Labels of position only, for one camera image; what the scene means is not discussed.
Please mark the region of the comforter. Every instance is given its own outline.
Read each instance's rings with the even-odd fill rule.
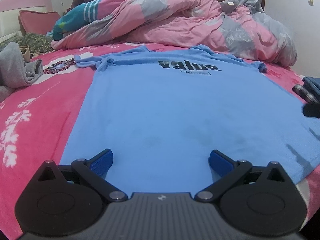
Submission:
[[[184,48],[204,44],[215,52],[283,66],[297,60],[287,29],[257,0],[95,0],[59,19],[53,38],[56,50],[119,38]]]

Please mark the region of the pink pillow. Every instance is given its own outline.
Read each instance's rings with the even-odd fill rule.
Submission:
[[[20,21],[27,33],[46,35],[59,19],[57,12],[20,11]]]

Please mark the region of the white logo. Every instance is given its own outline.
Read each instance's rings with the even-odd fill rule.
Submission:
[[[161,196],[158,197],[158,199],[161,200],[161,201],[166,200],[166,198],[167,198],[167,197],[166,197],[165,195],[161,195]]]

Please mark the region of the blue gripper pad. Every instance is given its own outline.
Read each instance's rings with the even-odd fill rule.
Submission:
[[[105,149],[86,163],[87,167],[91,171],[102,178],[105,178],[112,164],[113,153],[110,149]]]
[[[237,164],[218,150],[213,150],[210,153],[209,165],[220,177],[223,177],[232,171]]]

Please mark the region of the triangular cutout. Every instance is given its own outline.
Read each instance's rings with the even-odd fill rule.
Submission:
[[[276,168],[273,168],[267,177],[268,180],[280,181],[284,182],[284,178],[282,177],[280,171]]]
[[[54,175],[52,169],[50,167],[46,167],[44,169],[44,171],[42,172],[38,181],[51,180],[51,179],[55,179],[55,178],[56,178],[56,176]]]

